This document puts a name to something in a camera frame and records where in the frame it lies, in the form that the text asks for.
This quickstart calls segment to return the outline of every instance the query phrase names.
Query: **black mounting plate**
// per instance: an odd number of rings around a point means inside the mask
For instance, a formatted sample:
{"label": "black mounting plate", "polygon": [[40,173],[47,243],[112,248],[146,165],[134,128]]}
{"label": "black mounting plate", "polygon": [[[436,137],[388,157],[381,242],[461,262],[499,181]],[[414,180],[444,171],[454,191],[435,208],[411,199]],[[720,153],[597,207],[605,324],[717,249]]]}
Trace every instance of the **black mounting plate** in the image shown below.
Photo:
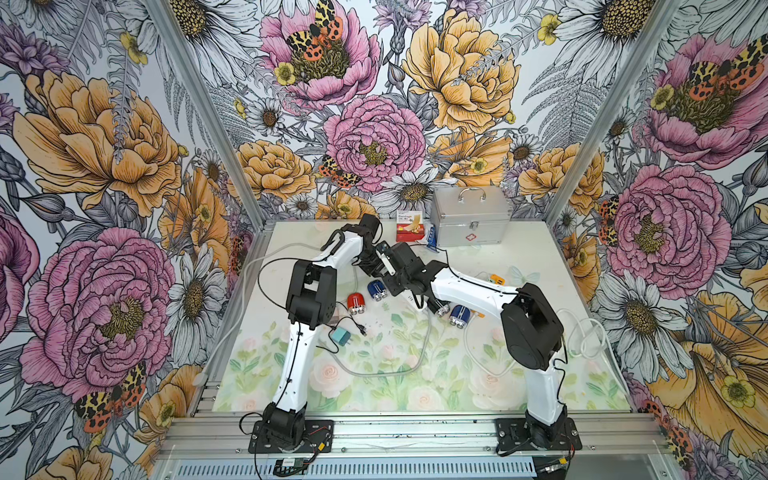
{"label": "black mounting plate", "polygon": [[325,443],[325,447],[319,453],[331,451],[331,442],[333,441],[333,420],[305,420],[304,432],[307,432],[309,441],[301,442],[299,448],[293,452],[285,452],[277,445],[270,445],[266,442],[266,435],[259,435],[262,421],[259,420],[253,425],[253,432],[250,435],[248,443],[248,453],[309,453],[315,452],[315,448],[320,443]]}
{"label": "black mounting plate", "polygon": [[[528,433],[528,425],[525,423],[524,418],[496,419],[494,423],[496,425],[496,439],[498,440],[498,450],[500,452],[508,452],[509,450],[516,448],[519,448],[521,452],[531,450],[541,451],[530,443],[519,447],[520,444],[528,440],[528,437],[530,436]],[[556,438],[546,449],[567,451],[571,445],[574,446],[575,450],[581,450],[581,438],[578,436],[576,424],[572,418],[568,417],[565,419],[565,429],[563,434]]]}

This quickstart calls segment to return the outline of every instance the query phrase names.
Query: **metal first aid box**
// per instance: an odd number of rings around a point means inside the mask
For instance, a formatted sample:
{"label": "metal first aid box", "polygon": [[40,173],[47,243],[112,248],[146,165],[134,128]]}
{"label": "metal first aid box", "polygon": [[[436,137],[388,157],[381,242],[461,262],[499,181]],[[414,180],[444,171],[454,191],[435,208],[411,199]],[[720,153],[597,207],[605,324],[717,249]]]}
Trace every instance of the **metal first aid box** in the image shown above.
{"label": "metal first aid box", "polygon": [[438,247],[501,243],[510,215],[499,187],[435,189],[432,223]]}

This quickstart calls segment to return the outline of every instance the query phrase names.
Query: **pink rose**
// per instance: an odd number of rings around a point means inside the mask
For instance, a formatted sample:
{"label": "pink rose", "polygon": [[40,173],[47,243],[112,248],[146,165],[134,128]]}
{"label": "pink rose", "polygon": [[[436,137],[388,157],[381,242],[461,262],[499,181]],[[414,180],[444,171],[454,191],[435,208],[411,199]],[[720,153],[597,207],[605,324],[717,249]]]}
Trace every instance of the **pink rose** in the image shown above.
{"label": "pink rose", "polygon": [[40,265],[35,241],[0,208],[0,342],[16,326],[24,308],[24,285]]}
{"label": "pink rose", "polygon": [[607,249],[614,273],[629,270],[669,300],[696,293],[728,254],[722,202],[712,177],[690,165],[642,167],[619,196],[618,245]]}
{"label": "pink rose", "polygon": [[667,70],[656,77],[657,92],[650,100],[650,115],[638,131],[641,145],[663,151],[678,162],[696,162],[708,170],[725,167],[768,135],[766,74],[743,90],[722,87],[701,101],[690,97],[691,65],[700,61],[721,65],[747,45],[744,42],[731,47],[730,38],[718,44],[715,37],[704,40],[694,35],[667,62]]}
{"label": "pink rose", "polygon": [[383,181],[422,166],[422,129],[415,113],[376,95],[352,100],[323,125],[327,154],[339,168],[360,176],[357,187],[366,192],[377,192]]}
{"label": "pink rose", "polygon": [[417,386],[408,392],[408,410],[439,412],[445,410],[445,403],[437,390],[428,386]]}
{"label": "pink rose", "polygon": [[310,371],[310,387],[327,399],[335,399],[352,383],[352,376],[341,370],[336,361],[327,356],[315,358]]}
{"label": "pink rose", "polygon": [[175,277],[165,252],[128,228],[54,254],[29,290],[36,336],[22,352],[24,381],[79,399],[111,391],[140,362],[158,371],[170,350],[163,331]]}
{"label": "pink rose", "polygon": [[285,67],[287,78],[280,80],[285,81],[291,97],[300,108],[322,110],[326,105],[343,105],[356,95],[367,94],[373,89],[379,74],[381,48],[376,35],[369,37],[365,28],[360,28],[355,9],[347,14],[334,0],[336,15],[343,23],[341,39],[339,43],[334,42],[330,52],[337,60],[327,62],[325,71],[318,68],[303,71],[302,64],[293,62],[293,50],[286,38],[297,31],[309,31],[315,22],[314,5],[312,2],[307,15],[296,12],[293,17],[288,17],[280,10],[277,17],[262,18],[259,35],[263,42],[261,50],[266,53],[261,58],[264,67],[273,71],[281,64],[283,67],[289,64],[290,68]]}

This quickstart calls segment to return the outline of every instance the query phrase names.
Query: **white cable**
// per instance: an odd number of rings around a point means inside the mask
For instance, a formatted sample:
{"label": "white cable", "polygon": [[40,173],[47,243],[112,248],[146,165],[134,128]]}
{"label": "white cable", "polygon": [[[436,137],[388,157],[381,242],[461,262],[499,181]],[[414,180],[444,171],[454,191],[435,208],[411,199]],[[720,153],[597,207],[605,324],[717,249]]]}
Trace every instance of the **white cable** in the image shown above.
{"label": "white cable", "polygon": [[[241,279],[246,278],[246,272],[248,271],[250,266],[253,265],[255,262],[258,262],[259,260],[264,260],[267,257],[271,257],[272,255],[282,252],[283,250],[289,247],[306,247],[311,250],[317,250],[317,251],[320,250],[319,248],[313,247],[312,245],[307,245],[306,243],[288,243],[287,245],[283,245],[282,247],[278,248],[272,253],[268,253],[267,255],[264,255],[262,257],[254,258],[248,263],[246,263],[245,266],[243,267],[242,272],[240,273],[240,278]],[[246,295],[244,294],[244,292],[240,292],[240,293],[242,294],[240,297],[240,310],[237,312],[237,316],[235,318],[242,317],[243,315],[245,315]],[[203,370],[200,371],[200,373],[198,373],[194,377],[194,380],[192,380],[192,385],[201,386],[208,381],[208,375],[205,372],[206,370],[208,370],[208,366],[212,363],[211,359],[214,357],[214,355],[216,355],[216,352],[219,351],[219,348],[223,345],[223,343],[227,340],[227,338],[229,338],[229,336],[232,334],[232,332],[235,331],[235,329],[238,326],[240,326],[240,322],[235,322],[234,325],[232,325],[232,328],[230,328],[229,330],[227,330],[226,333],[224,333],[224,335],[219,340],[219,343],[216,344],[213,351],[211,351],[210,355],[208,356],[208,363],[205,364],[205,366],[203,367]]]}
{"label": "white cable", "polygon": [[[568,355],[583,356],[585,359],[589,360],[594,360],[602,355],[603,351],[608,347],[608,335],[605,332],[605,327],[603,326],[602,322],[591,317],[579,320],[576,317],[576,314],[567,308],[561,308],[555,313],[560,315],[560,312],[568,312],[568,315],[570,315],[571,318],[576,322],[576,326],[581,332],[581,343],[579,343],[578,350],[571,348],[571,340],[574,338],[573,333],[571,333],[571,336],[569,336],[568,340],[566,340],[565,349],[568,351]],[[583,322],[587,321],[593,325],[592,329],[588,332],[584,331],[584,325],[582,324]],[[594,351],[594,353],[587,354],[587,340],[592,336],[592,333],[596,334],[598,340],[600,341],[600,346]]]}
{"label": "white cable", "polygon": [[469,322],[469,323],[467,323],[467,325],[464,327],[464,350],[466,350],[466,352],[467,352],[467,355],[469,355],[469,358],[471,358],[471,359],[472,359],[472,361],[473,361],[473,362],[475,362],[475,364],[476,364],[478,367],[480,367],[480,369],[481,369],[483,372],[485,372],[485,373],[488,373],[490,376],[503,376],[503,375],[506,375],[506,374],[507,374],[507,372],[509,372],[510,370],[512,370],[512,367],[513,367],[513,366],[517,365],[517,362],[516,362],[514,359],[512,359],[512,362],[511,362],[509,365],[507,365],[507,368],[506,368],[506,369],[504,369],[504,371],[503,371],[503,372],[501,372],[501,373],[493,373],[491,370],[488,370],[488,368],[486,368],[486,366],[485,366],[485,365],[483,365],[482,363],[480,363],[480,360],[476,359],[476,358],[475,358],[475,356],[474,356],[474,355],[472,355],[472,349],[470,349],[470,348],[469,348],[469,326],[470,326],[470,325],[473,325],[473,324],[475,323],[475,321],[470,321],[470,322]]}

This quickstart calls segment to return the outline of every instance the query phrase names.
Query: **table surface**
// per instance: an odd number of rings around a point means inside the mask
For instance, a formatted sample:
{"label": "table surface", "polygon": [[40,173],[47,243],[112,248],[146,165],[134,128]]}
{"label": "table surface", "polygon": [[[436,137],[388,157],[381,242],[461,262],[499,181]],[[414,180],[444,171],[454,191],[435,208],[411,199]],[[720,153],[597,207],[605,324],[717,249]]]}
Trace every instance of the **table surface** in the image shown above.
{"label": "table surface", "polygon": [[[304,242],[320,247],[328,236],[347,222],[280,222],[275,226],[267,252],[283,245]],[[382,238],[395,243],[395,223],[382,222]],[[445,261],[444,253],[413,247],[425,263]],[[578,319],[588,313],[579,297],[568,268],[563,264],[544,222],[511,222],[504,241],[483,247],[449,247],[452,269],[479,276],[495,273],[508,286],[535,283],[555,311],[568,309]],[[271,258],[312,258],[315,250],[289,247]],[[271,263],[261,276],[262,287],[270,298],[284,302],[293,261]],[[356,316],[365,326],[366,336],[345,319],[341,326],[352,333],[341,347],[339,358],[353,372],[394,372],[410,369],[418,360],[430,320],[416,312],[401,297],[375,302],[366,286],[371,280],[357,269],[358,288],[366,298],[367,310]],[[346,303],[355,291],[353,268],[338,272],[338,300]],[[574,332],[575,318],[560,315],[566,338]],[[523,368],[515,365],[501,376],[484,372],[474,363],[467,349],[490,372],[506,370],[511,357],[504,342],[501,322],[474,316],[465,331],[444,319],[432,317],[432,329],[421,367],[398,377],[363,378],[338,367],[325,350],[316,349],[310,373],[308,410],[311,412],[523,412],[526,404]],[[288,341],[289,321],[285,311],[264,298],[258,288],[250,295],[240,332],[230,354],[227,370],[214,403],[215,412],[262,410],[272,399],[280,380]],[[322,335],[321,342],[327,334]],[[617,375],[614,359],[605,352],[596,359],[571,357],[564,367],[561,399],[569,411],[628,411],[624,380]]]}

